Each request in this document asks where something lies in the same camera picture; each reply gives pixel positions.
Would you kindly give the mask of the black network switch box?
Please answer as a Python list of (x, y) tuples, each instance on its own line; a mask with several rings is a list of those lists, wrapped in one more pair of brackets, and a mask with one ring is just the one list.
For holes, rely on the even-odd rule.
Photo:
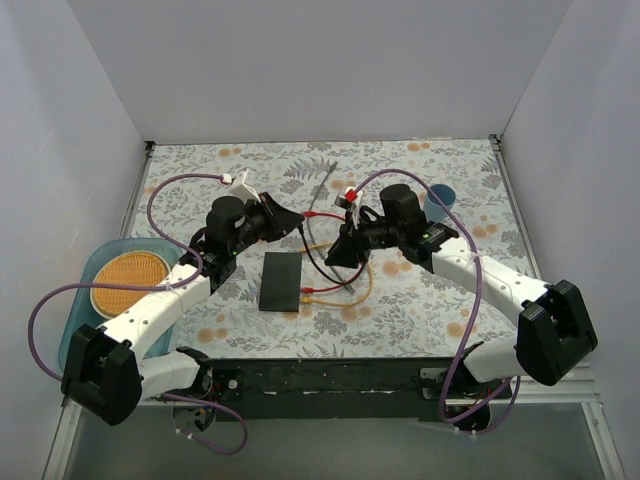
[(267, 252), (258, 299), (264, 312), (294, 313), (299, 311), (302, 254), (299, 252)]

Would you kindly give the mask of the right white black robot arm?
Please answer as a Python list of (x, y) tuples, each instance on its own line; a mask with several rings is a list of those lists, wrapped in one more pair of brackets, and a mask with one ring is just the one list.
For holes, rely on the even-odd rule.
[(475, 397), (490, 381), (521, 375), (553, 386), (596, 349), (591, 318), (574, 284), (551, 285), (474, 253), (456, 230), (427, 220), (417, 195), (404, 184), (383, 189), (380, 200), (383, 212), (377, 214), (354, 189), (336, 198), (345, 221), (327, 265), (357, 268), (372, 251), (396, 248), (410, 263), (479, 292), (516, 328), (510, 338), (464, 350), (452, 373), (460, 395)]

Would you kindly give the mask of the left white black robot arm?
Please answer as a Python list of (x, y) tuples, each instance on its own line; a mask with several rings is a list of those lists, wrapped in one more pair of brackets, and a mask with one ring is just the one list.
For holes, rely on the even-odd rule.
[(267, 193), (253, 200), (216, 199), (198, 230), (157, 288), (97, 328), (83, 325), (71, 337), (62, 377), (63, 394), (114, 426), (140, 401), (165, 393), (205, 398), (213, 386), (211, 361), (180, 347), (146, 356), (153, 344), (191, 307), (232, 275), (240, 253), (253, 244), (280, 240), (304, 221)]

